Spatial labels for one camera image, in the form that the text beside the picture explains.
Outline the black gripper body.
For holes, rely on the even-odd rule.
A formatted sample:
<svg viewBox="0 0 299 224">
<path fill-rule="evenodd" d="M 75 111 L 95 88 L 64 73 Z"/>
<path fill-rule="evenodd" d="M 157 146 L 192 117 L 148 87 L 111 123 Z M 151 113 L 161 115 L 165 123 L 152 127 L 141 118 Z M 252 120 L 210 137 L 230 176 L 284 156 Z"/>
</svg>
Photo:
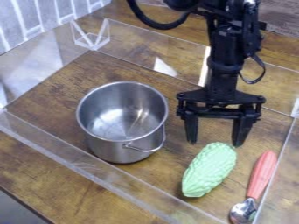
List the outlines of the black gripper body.
<svg viewBox="0 0 299 224">
<path fill-rule="evenodd" d="M 179 101 L 176 115 L 184 121 L 194 116 L 195 118 L 248 119 L 255 122 L 262 116 L 266 97 L 236 90 L 236 85 L 238 79 L 247 84 L 256 84 L 263 77 L 264 73 L 250 80 L 240 72 L 224 73 L 211 69 L 204 87 L 176 95 Z"/>
</svg>

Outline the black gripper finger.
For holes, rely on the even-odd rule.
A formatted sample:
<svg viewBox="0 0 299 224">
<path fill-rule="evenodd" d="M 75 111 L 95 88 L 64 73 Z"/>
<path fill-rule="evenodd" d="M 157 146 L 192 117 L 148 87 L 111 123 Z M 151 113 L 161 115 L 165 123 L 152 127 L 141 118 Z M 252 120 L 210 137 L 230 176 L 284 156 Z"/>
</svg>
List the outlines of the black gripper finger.
<svg viewBox="0 0 299 224">
<path fill-rule="evenodd" d="M 192 111 L 187 111 L 184 115 L 184 129 L 187 141 L 191 144 L 198 142 L 199 117 Z"/>
<path fill-rule="evenodd" d="M 256 118 L 251 114 L 244 114 L 240 118 L 234 120 L 231 139 L 235 147 L 243 145 L 255 121 Z"/>
</svg>

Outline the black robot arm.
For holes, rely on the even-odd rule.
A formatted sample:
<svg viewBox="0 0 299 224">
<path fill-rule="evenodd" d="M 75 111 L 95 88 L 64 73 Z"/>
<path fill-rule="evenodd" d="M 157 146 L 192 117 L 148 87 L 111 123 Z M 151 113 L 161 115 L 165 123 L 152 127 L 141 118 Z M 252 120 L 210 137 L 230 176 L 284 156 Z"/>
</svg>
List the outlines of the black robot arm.
<svg viewBox="0 0 299 224">
<path fill-rule="evenodd" d="M 200 14 L 207 19 L 210 36 L 208 75 L 203 88 L 176 95 L 176 115 L 184 120 L 190 143 L 198 141 L 199 119 L 231 119 L 232 145 L 239 147 L 252 124 L 262 116 L 266 98 L 236 90 L 244 60 L 262 64 L 258 21 L 259 0 L 164 0 L 169 8 Z"/>
</svg>

